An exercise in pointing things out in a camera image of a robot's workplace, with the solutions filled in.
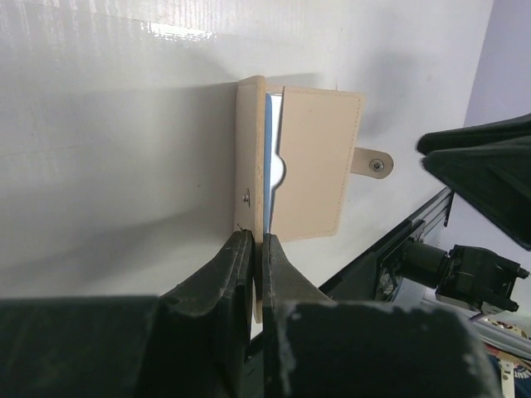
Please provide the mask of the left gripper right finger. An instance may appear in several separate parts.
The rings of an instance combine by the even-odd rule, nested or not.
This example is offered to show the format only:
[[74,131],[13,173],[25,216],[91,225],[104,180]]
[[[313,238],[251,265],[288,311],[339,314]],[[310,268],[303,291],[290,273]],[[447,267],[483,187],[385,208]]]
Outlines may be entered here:
[[289,262],[276,235],[265,235],[261,258],[265,396],[288,397],[292,392],[290,374],[297,365],[288,321],[298,304],[329,304],[332,299]]

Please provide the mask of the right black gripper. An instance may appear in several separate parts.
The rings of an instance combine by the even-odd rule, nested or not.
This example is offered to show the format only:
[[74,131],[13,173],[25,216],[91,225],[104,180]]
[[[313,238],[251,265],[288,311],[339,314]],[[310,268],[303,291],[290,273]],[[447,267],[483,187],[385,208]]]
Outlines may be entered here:
[[421,164],[520,247],[530,248],[530,115],[423,135]]

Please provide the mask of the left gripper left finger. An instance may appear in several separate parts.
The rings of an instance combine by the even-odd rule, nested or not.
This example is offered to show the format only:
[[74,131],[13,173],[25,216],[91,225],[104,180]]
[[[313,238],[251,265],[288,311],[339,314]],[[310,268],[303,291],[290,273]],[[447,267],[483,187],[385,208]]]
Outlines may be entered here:
[[162,397],[237,397],[250,339],[254,239],[236,231],[161,298]]

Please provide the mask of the beige leather card holder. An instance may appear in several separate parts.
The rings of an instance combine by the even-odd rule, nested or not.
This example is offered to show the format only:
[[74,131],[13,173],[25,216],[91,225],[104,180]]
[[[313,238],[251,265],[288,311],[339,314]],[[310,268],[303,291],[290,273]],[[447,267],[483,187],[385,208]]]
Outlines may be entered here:
[[236,88],[233,225],[258,245],[335,235],[350,175],[375,179],[389,153],[358,146],[361,93],[269,85],[263,75]]

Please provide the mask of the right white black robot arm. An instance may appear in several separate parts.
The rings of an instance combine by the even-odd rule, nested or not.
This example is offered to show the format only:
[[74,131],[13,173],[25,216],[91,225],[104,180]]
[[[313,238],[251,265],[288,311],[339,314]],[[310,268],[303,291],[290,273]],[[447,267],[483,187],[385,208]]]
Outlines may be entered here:
[[[427,133],[417,143],[422,166],[516,244],[530,248],[530,117]],[[437,298],[481,315],[516,312],[511,294],[521,265],[491,250],[431,249],[409,241],[399,273]]]

